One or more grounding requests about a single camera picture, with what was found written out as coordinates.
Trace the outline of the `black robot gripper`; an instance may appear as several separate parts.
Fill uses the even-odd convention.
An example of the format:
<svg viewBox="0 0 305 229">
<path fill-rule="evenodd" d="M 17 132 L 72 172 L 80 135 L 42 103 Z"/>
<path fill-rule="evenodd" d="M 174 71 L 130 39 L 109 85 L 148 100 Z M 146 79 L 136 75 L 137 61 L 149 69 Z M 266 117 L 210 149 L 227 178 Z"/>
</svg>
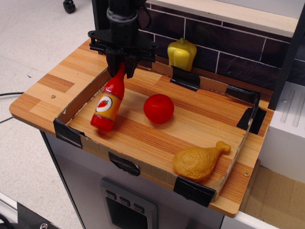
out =
<svg viewBox="0 0 305 229">
<path fill-rule="evenodd" d="M 90 49 L 106 54 L 108 70 L 114 77 L 125 57 L 127 78 L 134 75 L 139 61 L 155 62 L 158 45 L 145 37 L 136 24 L 111 24 L 109 29 L 89 31 Z"/>
</svg>

